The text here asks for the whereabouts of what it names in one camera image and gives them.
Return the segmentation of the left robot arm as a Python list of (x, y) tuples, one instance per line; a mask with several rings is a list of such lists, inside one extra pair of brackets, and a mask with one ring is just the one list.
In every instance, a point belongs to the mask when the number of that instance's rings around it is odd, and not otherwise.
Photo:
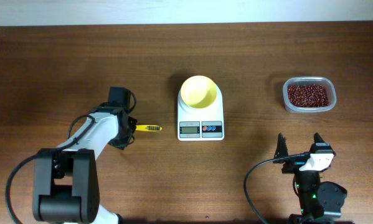
[(111, 87), (108, 100), (84, 115), (86, 122), (56, 148), (43, 148), (35, 160), (32, 213), (47, 223), (122, 223), (100, 203), (96, 159), (107, 145), (123, 150), (135, 140), (136, 97)]

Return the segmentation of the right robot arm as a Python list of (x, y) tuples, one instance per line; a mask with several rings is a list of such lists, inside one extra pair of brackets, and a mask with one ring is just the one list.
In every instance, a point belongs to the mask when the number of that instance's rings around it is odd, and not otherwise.
[(289, 155), (286, 139), (278, 135), (274, 159), (282, 164), (283, 174), (293, 175), (293, 190), (298, 196), (301, 213), (291, 214), (289, 223), (334, 223), (341, 217), (347, 190), (334, 182), (322, 182), (320, 173), (328, 170), (336, 153), (329, 143), (314, 134), (309, 151)]

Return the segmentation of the yellow measuring scoop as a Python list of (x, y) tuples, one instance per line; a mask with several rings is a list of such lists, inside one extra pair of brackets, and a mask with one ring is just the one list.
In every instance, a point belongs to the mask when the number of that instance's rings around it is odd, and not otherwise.
[(161, 131), (162, 127), (153, 124), (139, 124), (136, 126), (137, 131), (156, 132)]

